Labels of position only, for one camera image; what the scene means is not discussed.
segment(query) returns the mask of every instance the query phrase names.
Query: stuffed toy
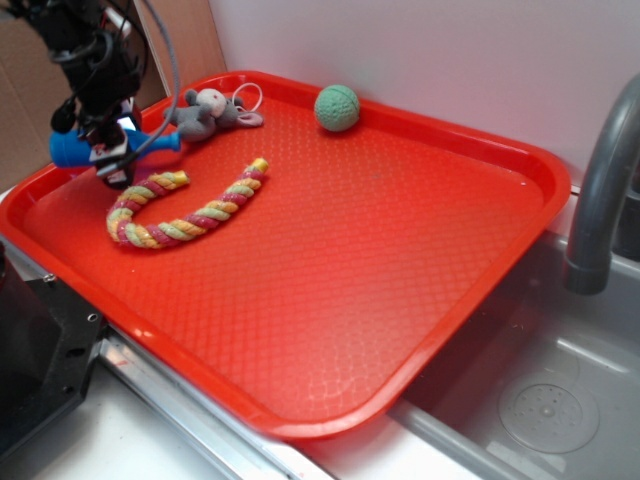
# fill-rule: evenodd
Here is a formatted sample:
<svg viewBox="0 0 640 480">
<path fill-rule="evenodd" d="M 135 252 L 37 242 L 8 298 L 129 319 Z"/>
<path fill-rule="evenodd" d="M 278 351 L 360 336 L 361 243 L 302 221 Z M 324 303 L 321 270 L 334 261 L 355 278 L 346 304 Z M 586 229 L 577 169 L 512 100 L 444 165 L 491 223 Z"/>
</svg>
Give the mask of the stuffed toy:
<svg viewBox="0 0 640 480">
<path fill-rule="evenodd" d="M 176 108 L 169 121 L 178 129 L 180 138 L 185 142 L 200 142 L 211 137 L 218 128 L 259 127 L 264 123 L 262 115 L 254 107 L 252 111 L 243 108 L 244 102 L 235 94 L 226 98 L 213 88 L 205 88 L 200 92 L 191 89 L 185 93 L 188 107 Z"/>
</svg>

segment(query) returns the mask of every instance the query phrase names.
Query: faucet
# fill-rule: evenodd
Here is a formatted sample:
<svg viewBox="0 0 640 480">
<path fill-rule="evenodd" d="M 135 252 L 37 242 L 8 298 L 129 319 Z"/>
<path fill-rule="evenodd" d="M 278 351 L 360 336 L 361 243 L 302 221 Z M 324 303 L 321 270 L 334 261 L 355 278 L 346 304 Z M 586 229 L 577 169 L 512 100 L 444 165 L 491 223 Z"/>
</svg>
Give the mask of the faucet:
<svg viewBox="0 0 640 480">
<path fill-rule="evenodd" d="M 565 287 L 602 292 L 612 251 L 640 260 L 640 74 L 622 90 L 584 177 L 562 270 Z"/>
</svg>

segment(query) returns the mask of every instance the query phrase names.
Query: braided rope toy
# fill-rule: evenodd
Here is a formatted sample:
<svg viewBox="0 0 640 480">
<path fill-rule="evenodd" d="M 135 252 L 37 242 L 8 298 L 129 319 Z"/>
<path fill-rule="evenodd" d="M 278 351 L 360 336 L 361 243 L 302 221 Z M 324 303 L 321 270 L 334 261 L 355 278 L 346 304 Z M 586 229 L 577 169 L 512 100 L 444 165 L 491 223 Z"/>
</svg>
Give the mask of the braided rope toy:
<svg viewBox="0 0 640 480">
<path fill-rule="evenodd" d="M 153 174 L 127 188 L 107 215 L 107 230 L 113 241 L 123 245 L 160 249 L 193 240 L 228 220 L 262 186 L 269 164 L 257 158 L 217 199 L 182 219 L 143 227 L 132 222 L 133 214 L 149 200 L 164 197 L 189 183 L 184 171 Z"/>
</svg>

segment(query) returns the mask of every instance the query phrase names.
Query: sink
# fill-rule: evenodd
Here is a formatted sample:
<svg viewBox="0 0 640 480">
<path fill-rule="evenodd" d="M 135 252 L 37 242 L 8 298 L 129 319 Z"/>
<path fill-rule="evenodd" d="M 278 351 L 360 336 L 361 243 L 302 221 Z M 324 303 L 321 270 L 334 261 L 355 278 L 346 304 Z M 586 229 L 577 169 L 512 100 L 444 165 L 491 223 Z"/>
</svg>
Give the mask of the sink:
<svg viewBox="0 0 640 480">
<path fill-rule="evenodd" d="M 605 292 L 575 295 L 565 240 L 545 233 L 403 394 L 488 478 L 640 472 L 640 268 L 616 258 Z"/>
</svg>

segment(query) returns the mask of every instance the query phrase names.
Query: sink drain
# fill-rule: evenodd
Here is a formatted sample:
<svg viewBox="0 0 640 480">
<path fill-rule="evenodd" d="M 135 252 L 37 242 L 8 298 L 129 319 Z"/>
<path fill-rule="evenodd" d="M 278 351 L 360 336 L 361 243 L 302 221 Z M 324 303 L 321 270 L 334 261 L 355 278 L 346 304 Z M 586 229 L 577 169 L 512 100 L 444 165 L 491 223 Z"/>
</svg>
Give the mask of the sink drain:
<svg viewBox="0 0 640 480">
<path fill-rule="evenodd" d="M 502 425 L 522 445 L 544 453 L 566 453 L 586 445 L 599 425 L 589 392 L 557 374 L 515 379 L 500 396 Z"/>
</svg>

